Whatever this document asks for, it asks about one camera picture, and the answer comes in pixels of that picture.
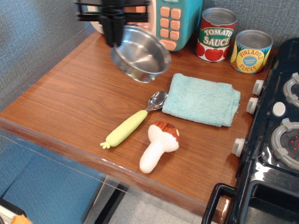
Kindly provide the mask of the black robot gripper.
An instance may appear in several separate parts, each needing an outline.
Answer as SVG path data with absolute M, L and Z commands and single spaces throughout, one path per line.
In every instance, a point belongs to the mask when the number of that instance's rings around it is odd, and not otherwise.
M 126 22 L 147 22 L 148 11 L 125 12 L 127 7 L 147 7 L 148 0 L 76 0 L 80 21 L 98 21 L 102 24 L 104 36 L 109 47 L 114 43 L 121 45 Z M 84 11 L 83 6 L 100 7 L 100 12 Z

